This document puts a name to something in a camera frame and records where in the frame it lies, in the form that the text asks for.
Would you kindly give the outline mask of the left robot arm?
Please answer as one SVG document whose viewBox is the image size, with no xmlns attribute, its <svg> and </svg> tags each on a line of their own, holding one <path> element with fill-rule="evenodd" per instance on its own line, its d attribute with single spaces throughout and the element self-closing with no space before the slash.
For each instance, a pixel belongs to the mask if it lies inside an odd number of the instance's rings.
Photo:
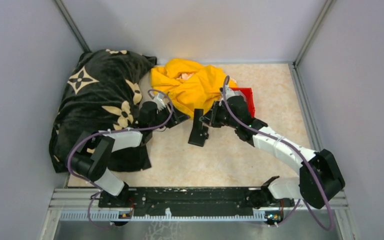
<svg viewBox="0 0 384 240">
<path fill-rule="evenodd" d="M 146 144 L 153 131 L 173 128 L 190 116 L 170 102 L 153 99 L 142 104 L 137 121 L 121 130 L 84 131 L 66 159 L 70 173 L 81 177 L 103 192 L 118 207 L 129 203 L 127 184 L 114 172 L 135 172 L 150 166 Z"/>
</svg>

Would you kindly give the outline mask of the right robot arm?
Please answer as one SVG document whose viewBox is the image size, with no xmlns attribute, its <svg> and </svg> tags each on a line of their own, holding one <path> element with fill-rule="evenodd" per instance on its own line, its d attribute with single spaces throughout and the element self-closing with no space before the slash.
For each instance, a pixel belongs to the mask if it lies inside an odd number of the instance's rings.
<svg viewBox="0 0 384 240">
<path fill-rule="evenodd" d="M 302 199 L 321 209 L 346 186 L 332 152 L 309 149 L 281 136 L 266 122 L 252 117 L 241 96 L 215 101 L 199 121 L 213 128 L 233 128 L 239 139 L 272 154 L 296 172 L 296 177 L 275 178 L 262 191 L 261 199 L 267 206 L 287 198 Z"/>
</svg>

